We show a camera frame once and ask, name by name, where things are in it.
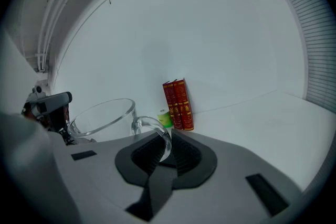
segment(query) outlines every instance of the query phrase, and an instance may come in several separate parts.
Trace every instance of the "book spine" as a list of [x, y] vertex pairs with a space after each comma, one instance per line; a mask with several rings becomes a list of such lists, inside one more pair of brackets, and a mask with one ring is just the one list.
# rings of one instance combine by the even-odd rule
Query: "book spine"
[[163, 85], [164, 94], [166, 96], [167, 104], [169, 107], [169, 113], [172, 117], [174, 127], [179, 130], [183, 130], [182, 118], [180, 111], [178, 110], [179, 104], [177, 103], [174, 85], [173, 83], [165, 83]]
[[185, 80], [174, 81], [173, 83], [177, 104], [181, 113], [183, 128], [186, 131], [194, 129], [194, 119], [191, 106], [189, 103], [189, 97]]

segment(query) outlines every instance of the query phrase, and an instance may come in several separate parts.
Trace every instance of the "clear glass cup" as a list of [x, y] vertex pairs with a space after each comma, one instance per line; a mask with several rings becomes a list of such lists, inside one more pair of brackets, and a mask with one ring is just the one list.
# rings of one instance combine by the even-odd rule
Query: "clear glass cup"
[[103, 142], [137, 135], [142, 126], [155, 130], [164, 139], [163, 161], [172, 149], [168, 131], [154, 118], [138, 117], [131, 99], [115, 99], [85, 110], [69, 123], [68, 133], [77, 143]]

